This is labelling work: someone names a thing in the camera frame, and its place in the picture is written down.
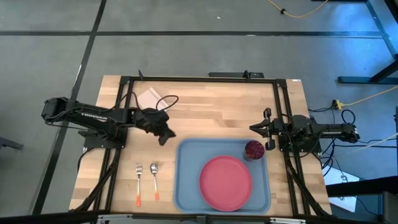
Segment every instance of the blue tray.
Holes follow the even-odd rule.
[[[263,215],[271,205],[266,157],[248,162],[243,159],[246,143],[253,139],[188,138],[180,142],[175,162],[174,204],[183,213],[214,215]],[[246,165],[252,176],[252,194],[246,204],[234,212],[210,207],[201,196],[200,172],[216,156],[233,156]]]

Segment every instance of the black metal frame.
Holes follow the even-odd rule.
[[[330,197],[346,197],[352,195],[377,195],[383,192],[398,194],[398,176],[382,177],[371,180],[360,180],[331,184],[326,186]]]
[[[398,133],[398,106],[396,107],[396,115],[394,116],[394,120],[396,122],[396,131]],[[397,138],[397,163],[398,163],[398,138]]]
[[[14,141],[0,137],[0,149],[2,147],[11,147],[14,149],[22,149],[22,147],[24,147],[24,145],[19,144],[18,142],[14,142]]]
[[[131,100],[131,92],[132,87],[135,81],[154,81],[154,82],[227,82],[227,83],[263,83],[263,84],[270,84],[274,90],[275,96],[275,105],[277,111],[277,117],[283,119],[282,117],[282,107],[280,102],[280,95],[279,95],[279,88],[282,89],[283,98],[286,108],[286,113],[288,116],[292,116],[292,110],[290,107],[290,100],[289,100],[289,92],[287,90],[286,80],[284,79],[263,79],[263,78],[251,78],[250,75],[246,75],[245,78],[196,78],[196,77],[143,77],[140,73],[139,77],[121,77],[121,81],[119,83],[119,90],[118,96],[116,101],[119,101],[121,98],[121,93],[124,90],[125,84],[128,83],[128,93],[126,104],[124,105],[126,111],[129,108],[129,102]],[[279,138],[279,144],[283,145],[285,142],[282,138]],[[9,217],[9,218],[0,218],[0,222],[2,223],[47,223],[57,220],[57,223],[83,223],[83,222],[91,222],[94,223],[99,215],[109,215],[111,202],[113,197],[113,190],[116,180],[117,174],[117,166],[120,157],[120,152],[122,149],[116,149],[115,157],[113,159],[113,165],[116,166],[111,173],[111,178],[109,182],[109,189],[106,198],[106,205],[105,210],[93,210],[93,211],[85,211],[89,206],[90,203],[84,203],[77,208],[77,210],[72,210],[68,213],[57,213],[57,214],[47,214],[47,215],[33,215],[33,216],[26,216],[26,217]],[[101,168],[101,175],[99,177],[99,184],[95,187],[93,192],[101,192],[104,182],[106,182],[105,173],[109,177],[109,168],[108,166],[108,159],[110,154],[110,149],[105,149],[106,153],[104,154],[103,164]],[[305,219],[307,223],[349,223],[351,220],[340,220],[329,216],[329,214],[325,213],[316,203],[315,199],[311,196],[311,193],[308,189],[305,188],[305,183],[303,179],[303,172],[300,157],[295,156],[297,172],[294,171],[294,167],[290,161],[289,151],[283,151],[284,160],[285,160],[285,167],[286,167],[286,174],[287,174],[287,182],[289,186],[289,194],[290,194],[290,201],[292,206],[292,214],[291,218],[295,219]],[[297,199],[295,196],[295,187],[294,181],[301,189],[302,193],[302,200],[304,204],[304,213],[303,215],[299,214],[298,206],[297,206]],[[101,194],[96,194],[94,200],[95,208],[99,208],[99,201]],[[317,216],[311,216],[309,204],[313,207],[314,211],[316,212]],[[217,216],[217,215],[168,215],[168,214],[143,214],[143,213],[133,213],[133,214],[125,214],[126,218],[148,218],[148,219],[166,219],[166,220],[196,220],[202,223],[207,223],[211,220],[239,220],[239,221],[252,221],[252,222],[271,222],[273,221],[273,217],[256,217],[256,216]]]

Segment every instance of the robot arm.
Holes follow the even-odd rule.
[[[158,136],[161,146],[168,138],[175,137],[175,133],[167,125],[167,113],[153,108],[128,108],[126,113],[124,108],[107,109],[62,97],[46,100],[42,117],[46,124],[59,121],[79,124],[88,128],[86,131],[79,131],[83,137],[101,138],[107,142],[125,142],[126,129],[130,127]]]
[[[359,134],[356,126],[353,124],[318,124],[313,118],[303,115],[293,115],[288,123],[284,123],[283,119],[270,119],[271,109],[264,111],[264,120],[259,124],[249,127],[250,130],[260,134],[264,138],[268,138],[266,149],[275,148],[275,140],[272,135],[287,135],[296,147],[306,145],[314,145],[314,140],[320,138],[337,138],[341,141],[356,143],[359,140]]]

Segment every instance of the wire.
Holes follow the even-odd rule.
[[[387,141],[391,141],[391,140],[397,140],[397,138],[387,139]],[[359,141],[359,142],[368,144],[369,142],[373,142],[373,141],[382,141],[382,139],[373,139],[373,140],[369,140],[369,141],[367,141],[367,142],[363,142],[363,141]]]
[[[48,116],[48,117],[45,117],[45,119],[57,119],[57,118],[63,116],[64,114],[67,114],[67,113],[69,113],[69,112],[71,112],[71,111],[73,111],[73,110],[77,110],[77,109],[80,109],[80,108],[79,108],[79,107],[76,107],[76,108],[72,108],[72,109],[69,109],[69,110],[66,110],[66,111],[62,111],[61,113],[59,113],[59,114],[57,114],[57,115],[55,115],[55,116]]]
[[[316,109],[316,110],[312,110],[312,109],[308,109],[308,110],[311,111],[311,112],[319,113],[319,112],[328,111],[328,110],[330,110],[330,109],[332,109],[332,107],[328,107],[328,108],[319,108],[319,109]]]
[[[328,175],[328,173],[329,173],[329,171],[331,170],[331,167],[332,167],[332,166],[333,166],[333,160],[331,160],[331,164],[330,164],[330,166],[329,166],[329,169],[328,169],[328,171],[325,172],[325,174],[324,174],[323,176]]]
[[[322,130],[321,133],[319,134],[318,139],[317,139],[317,141],[315,142],[315,144],[313,145],[312,149],[309,150],[306,154],[300,156],[300,158],[303,158],[303,157],[309,155],[310,153],[312,153],[312,151],[317,147],[318,142],[319,142],[319,139],[321,138],[322,133],[323,133],[323,130]]]
[[[381,95],[381,94],[383,94],[383,93],[387,93],[387,92],[389,92],[389,91],[391,91],[391,90],[394,90],[394,89],[396,89],[396,88],[398,88],[398,86],[394,86],[394,87],[392,87],[392,88],[390,88],[390,89],[388,89],[388,90],[381,91],[380,93],[376,93],[375,95],[368,96],[368,97],[366,97],[366,98],[364,98],[364,99],[362,99],[362,100],[355,101],[354,103],[347,103],[347,104],[341,103],[341,105],[342,105],[342,106],[352,106],[352,105],[354,105],[354,104],[357,104],[357,103],[360,103],[360,102],[362,102],[362,101],[368,100],[368,99],[370,99],[370,98],[372,98],[372,97],[374,97],[374,96],[378,96],[378,95]]]
[[[80,131],[87,131],[87,129],[84,129],[84,128],[77,128],[77,127],[71,127],[71,126],[50,124],[50,123],[48,123],[48,122],[46,122],[45,124],[46,124],[46,125],[49,125],[49,126],[60,127],[60,128],[70,128],[70,129],[77,129],[77,130],[80,130]]]
[[[369,148],[369,147],[378,145],[378,144],[380,144],[380,143],[382,143],[382,142],[388,141],[389,139],[391,139],[391,138],[393,138],[393,137],[395,137],[395,136],[398,136],[398,133],[395,133],[395,134],[393,134],[392,136],[389,136],[388,138],[383,139],[382,141],[375,142],[375,143],[373,143],[373,144],[364,146],[364,147],[362,147],[362,148],[360,148],[360,149],[352,150],[352,151],[348,152],[347,154],[350,154],[350,153],[353,153],[353,152],[357,152],[357,151],[360,151],[360,150],[363,150],[363,149],[366,149],[366,148]]]
[[[303,17],[306,17],[306,16],[310,15],[311,13],[315,12],[316,10],[320,9],[320,8],[321,8],[324,4],[326,4],[328,1],[329,1],[329,0],[324,1],[322,4],[320,4],[318,7],[316,7],[314,10],[312,10],[312,11],[309,12],[309,13],[306,13],[306,14],[301,15],[301,16],[293,16],[293,15],[289,14],[285,9],[281,9],[277,4],[273,3],[271,0],[268,0],[269,3],[273,4],[277,9],[280,10],[280,13],[286,14],[286,15],[288,15],[288,16],[290,16],[290,17],[293,17],[293,18],[303,18]]]
[[[177,103],[177,101],[180,99],[178,96],[176,96],[176,95],[167,95],[167,96],[163,96],[160,100],[158,100],[158,102],[156,103],[156,109],[157,109],[157,106],[159,105],[159,103],[162,101],[162,100],[164,100],[164,99],[166,99],[167,97],[175,97],[176,98],[176,100],[174,101],[174,103],[172,103],[170,106],[166,106],[165,108],[163,108],[163,109],[161,109],[161,110],[159,110],[159,111],[163,111],[163,110],[167,110],[167,109],[169,109],[169,108],[171,108],[172,106],[174,106],[174,104],[176,104]]]
[[[332,156],[335,153],[335,140],[336,140],[335,138],[331,140],[329,146],[326,148],[325,151],[323,151],[323,153],[326,153],[326,151],[330,148],[330,146],[331,146],[330,155]],[[326,166],[329,164],[329,162],[332,161],[331,156],[329,156],[328,160],[322,165],[322,169],[326,168]]]
[[[336,124],[335,112],[333,112],[333,109],[331,109],[331,113],[333,115],[333,124]]]
[[[313,156],[315,156],[315,158],[317,158],[318,159],[318,161],[319,161],[319,163],[321,164],[321,166],[322,166],[322,161],[321,161],[321,158],[323,159],[323,158],[327,158],[327,157],[321,157],[321,158],[319,158],[318,157],[318,155],[315,153],[315,152],[311,152],[312,154],[313,154]]]
[[[85,154],[91,152],[91,150],[93,150],[94,148],[91,149],[87,149],[80,157],[79,157],[79,161],[77,162],[77,172],[79,173],[79,169],[80,169],[80,162],[81,159],[83,158],[83,156],[85,156]]]
[[[348,123],[348,122],[344,119],[344,113],[345,113],[345,112],[350,112],[350,113],[353,115],[353,122]],[[355,123],[355,120],[356,120],[355,114],[354,114],[354,112],[352,112],[351,110],[343,110],[343,111],[341,112],[341,118],[343,119],[344,123],[346,123],[346,124],[354,124],[354,123]]]
[[[282,132],[282,134],[286,134],[286,136],[289,138],[289,143],[290,143],[290,145],[292,145],[292,144],[293,144],[293,141],[292,141],[292,139],[290,138],[289,133],[288,133],[287,131],[284,131],[284,132]]]
[[[132,91],[131,94],[134,95],[134,98],[135,98],[135,100],[136,100],[137,109],[138,109],[138,110],[141,110],[140,107],[139,107],[139,105],[138,105],[138,99],[137,99],[136,93],[134,93],[134,92]],[[116,102],[111,108],[106,109],[106,110],[96,110],[96,109],[93,109],[93,108],[85,108],[85,107],[82,107],[82,109],[97,111],[97,112],[100,112],[100,113],[109,112],[109,111],[115,109],[117,106],[119,106],[120,103],[127,97],[127,95],[128,95],[128,93],[126,93],[126,94],[125,94],[118,102]]]
[[[366,210],[367,212],[369,212],[370,214],[373,214],[373,215],[375,215],[375,216],[379,216],[379,214],[370,212],[370,211],[366,208],[365,204],[364,204],[357,196],[354,196],[354,197],[355,197],[359,202],[361,202],[363,208],[365,208],[365,210]]]
[[[342,145],[335,145],[335,146],[338,146],[338,147],[365,147],[365,146],[367,146],[367,145],[349,145],[349,146],[342,146]],[[370,147],[382,147],[382,148],[393,148],[393,149],[396,149],[397,148],[397,146],[370,146]]]
[[[287,114],[282,114],[282,116],[285,116],[285,117],[287,117],[287,118],[292,118],[292,116],[289,116],[289,115],[287,115]]]

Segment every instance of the yellow cable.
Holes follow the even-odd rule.
[[[271,0],[267,0],[267,1],[269,1],[271,4],[273,4],[273,5],[274,5],[277,9],[279,9],[280,11],[282,10],[277,4],[273,3]],[[320,4],[316,9],[314,9],[314,10],[312,10],[311,12],[309,12],[309,13],[307,13],[307,14],[304,14],[304,15],[302,15],[302,16],[293,16],[293,15],[289,14],[287,11],[284,11],[284,14],[286,14],[286,15],[288,15],[288,16],[290,16],[290,17],[293,17],[293,18],[303,18],[303,17],[306,17],[306,16],[308,16],[309,14],[315,12],[315,11],[318,10],[319,8],[321,8],[321,7],[322,7],[324,4],[326,4],[328,1],[329,1],[329,0],[325,0],[325,1],[324,1],[322,4]]]
[[[398,86],[394,86],[394,87],[392,87],[392,88],[390,88],[390,89],[388,89],[388,90],[386,90],[386,91],[382,91],[382,92],[380,92],[380,93],[376,93],[375,95],[368,96],[368,97],[366,97],[365,99],[355,101],[354,103],[348,103],[348,104],[342,103],[341,105],[342,105],[342,106],[351,106],[351,105],[354,105],[354,104],[356,104],[356,103],[360,103],[360,102],[362,102],[362,101],[364,101],[364,100],[370,99],[370,98],[372,98],[372,97],[374,97],[374,96],[378,96],[378,95],[381,95],[381,94],[383,94],[383,93],[387,93],[388,91],[391,91],[391,90],[396,89],[396,88],[398,88]]]

